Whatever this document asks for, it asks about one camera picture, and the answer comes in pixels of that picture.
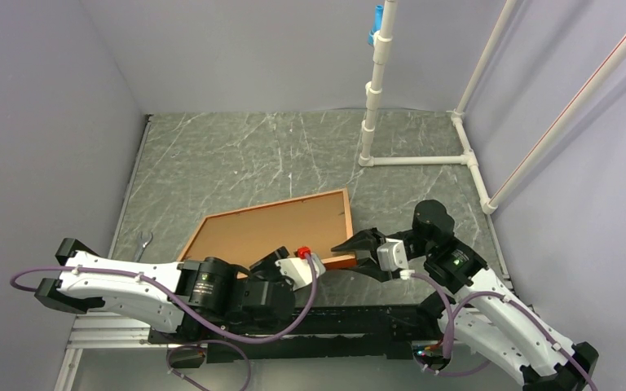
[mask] floor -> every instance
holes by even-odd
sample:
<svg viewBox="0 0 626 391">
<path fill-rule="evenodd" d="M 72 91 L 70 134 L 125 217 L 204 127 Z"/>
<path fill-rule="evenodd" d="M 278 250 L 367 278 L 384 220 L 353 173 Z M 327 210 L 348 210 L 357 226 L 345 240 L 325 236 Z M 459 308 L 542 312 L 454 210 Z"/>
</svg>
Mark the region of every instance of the floor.
<svg viewBox="0 0 626 391">
<path fill-rule="evenodd" d="M 414 205 L 436 199 L 454 217 L 457 237 L 500 272 L 469 170 L 359 167 L 363 118 L 363 110 L 152 116 L 114 258 L 130 260 L 138 231 L 152 231 L 142 262 L 172 262 L 207 214 L 347 187 L 355 231 L 408 229 Z M 461 153 L 446 113 L 383 111 L 377 129 L 375 156 Z M 422 270 L 421 263 L 414 268 Z M 302 291 L 299 304 L 307 298 Z M 321 279 L 315 304 L 412 304 L 431 292 L 422 281 L 378 283 L 334 270 Z"/>
</svg>

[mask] metal wrench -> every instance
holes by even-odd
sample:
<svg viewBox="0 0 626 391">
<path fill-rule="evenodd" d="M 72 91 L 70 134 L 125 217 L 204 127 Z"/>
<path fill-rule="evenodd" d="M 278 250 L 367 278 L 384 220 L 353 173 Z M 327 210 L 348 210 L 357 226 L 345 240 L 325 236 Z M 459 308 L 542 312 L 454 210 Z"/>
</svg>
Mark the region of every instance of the metal wrench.
<svg viewBox="0 0 626 391">
<path fill-rule="evenodd" d="M 138 246 L 135 248 L 135 255 L 133 256 L 133 262 L 140 262 L 140 258 L 143 256 L 145 252 L 145 248 L 152 242 L 152 232 L 150 231 L 150 236 L 147 238 L 144 237 L 143 232 L 138 232 Z"/>
</svg>

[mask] wooden tray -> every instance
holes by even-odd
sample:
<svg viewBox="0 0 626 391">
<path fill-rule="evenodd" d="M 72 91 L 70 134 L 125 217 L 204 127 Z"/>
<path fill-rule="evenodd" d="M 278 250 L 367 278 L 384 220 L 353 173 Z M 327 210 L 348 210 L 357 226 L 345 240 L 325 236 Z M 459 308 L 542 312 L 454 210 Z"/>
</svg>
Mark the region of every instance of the wooden tray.
<svg viewBox="0 0 626 391">
<path fill-rule="evenodd" d="M 335 256 L 330 248 L 352 235 L 345 188 L 207 216 L 179 261 L 218 257 L 249 267 L 280 246 L 292 254 L 307 246 L 328 269 L 339 269 L 355 265 L 354 254 Z"/>
</svg>

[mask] blue pipe clip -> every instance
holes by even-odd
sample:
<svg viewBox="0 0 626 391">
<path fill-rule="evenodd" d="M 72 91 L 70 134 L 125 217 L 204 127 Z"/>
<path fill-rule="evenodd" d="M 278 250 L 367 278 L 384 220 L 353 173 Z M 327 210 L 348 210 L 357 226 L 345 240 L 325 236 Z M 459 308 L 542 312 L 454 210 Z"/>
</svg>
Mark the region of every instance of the blue pipe clip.
<svg viewBox="0 0 626 391">
<path fill-rule="evenodd" d="M 376 21 L 373 23 L 373 28 L 370 33 L 368 33 L 368 44 L 373 46 L 373 34 L 376 33 L 377 30 L 380 29 L 380 25 L 382 24 L 382 10 L 383 6 L 376 6 Z"/>
</svg>

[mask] brown board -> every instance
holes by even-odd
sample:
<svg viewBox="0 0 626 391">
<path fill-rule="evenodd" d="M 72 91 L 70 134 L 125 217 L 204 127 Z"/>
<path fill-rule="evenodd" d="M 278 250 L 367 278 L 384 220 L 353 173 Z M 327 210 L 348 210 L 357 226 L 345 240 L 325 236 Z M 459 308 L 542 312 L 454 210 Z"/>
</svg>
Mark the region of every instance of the brown board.
<svg viewBox="0 0 626 391">
<path fill-rule="evenodd" d="M 203 219 L 179 261 L 218 257 L 249 267 L 285 246 L 307 246 L 329 269 L 355 265 L 353 254 L 330 248 L 353 235 L 346 188 L 214 214 Z"/>
</svg>

